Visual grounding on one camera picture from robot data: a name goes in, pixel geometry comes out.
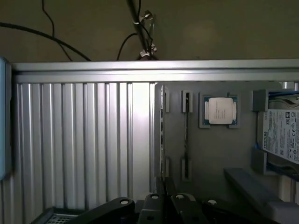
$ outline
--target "gray metal plate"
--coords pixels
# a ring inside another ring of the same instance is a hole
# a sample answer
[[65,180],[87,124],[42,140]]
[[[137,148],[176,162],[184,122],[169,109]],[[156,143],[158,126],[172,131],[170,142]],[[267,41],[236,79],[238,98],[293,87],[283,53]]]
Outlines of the gray metal plate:
[[[165,84],[170,92],[170,112],[165,114],[165,148],[170,159],[170,174],[179,192],[195,197],[215,197],[236,201],[234,190],[223,175],[223,168],[244,168],[275,194],[278,177],[258,175],[250,168],[251,149],[256,143],[256,113],[250,109],[251,91],[281,89],[277,82],[194,82],[158,83],[155,95],[155,149],[156,175],[159,174],[159,105],[160,88]],[[184,153],[184,114],[181,112],[181,91],[193,91],[193,113],[189,123],[189,141],[192,159],[192,181],[181,181],[180,160]],[[198,128],[199,92],[211,96],[225,96],[228,92],[241,95],[241,126]]]

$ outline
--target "beige wall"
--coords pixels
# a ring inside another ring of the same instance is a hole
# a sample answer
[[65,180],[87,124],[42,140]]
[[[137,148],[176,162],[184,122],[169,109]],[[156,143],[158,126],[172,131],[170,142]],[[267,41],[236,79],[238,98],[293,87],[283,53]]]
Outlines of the beige wall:
[[[57,37],[93,61],[115,60],[134,31],[125,0],[45,1]],[[299,57],[298,0],[142,0],[145,9],[157,14],[159,59]],[[51,33],[41,0],[1,0],[0,21]],[[139,50],[133,37],[121,59],[133,60]],[[52,41],[6,28],[0,28],[0,55],[11,62],[67,61]]]

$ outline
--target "mounting hole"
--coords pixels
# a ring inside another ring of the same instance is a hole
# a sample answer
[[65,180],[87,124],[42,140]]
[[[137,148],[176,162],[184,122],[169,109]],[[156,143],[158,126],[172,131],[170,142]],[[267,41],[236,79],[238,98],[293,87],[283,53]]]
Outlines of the mounting hole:
[[159,195],[151,195],[150,196],[152,199],[158,199],[159,198]]
[[153,216],[147,216],[146,219],[149,220],[149,221],[153,221],[154,217]]
[[177,198],[177,199],[183,199],[184,196],[183,196],[183,195],[177,195],[176,198]]
[[126,199],[124,199],[124,200],[121,200],[121,204],[128,204],[129,203],[129,201],[128,200],[126,200]]
[[199,218],[198,218],[198,217],[193,217],[192,220],[193,220],[194,222],[198,222],[198,221],[199,221]]

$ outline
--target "metal frame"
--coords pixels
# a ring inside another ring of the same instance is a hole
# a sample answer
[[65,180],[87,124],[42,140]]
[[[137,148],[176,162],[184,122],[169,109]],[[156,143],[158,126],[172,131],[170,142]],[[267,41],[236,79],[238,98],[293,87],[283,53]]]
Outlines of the metal frame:
[[12,67],[18,72],[16,83],[299,81],[299,59],[15,63]]

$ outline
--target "white chip label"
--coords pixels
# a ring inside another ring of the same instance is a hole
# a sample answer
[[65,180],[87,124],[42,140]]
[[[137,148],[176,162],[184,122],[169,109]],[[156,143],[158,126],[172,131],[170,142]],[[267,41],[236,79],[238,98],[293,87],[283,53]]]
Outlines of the white chip label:
[[298,111],[270,109],[263,113],[263,150],[299,164],[298,133]]

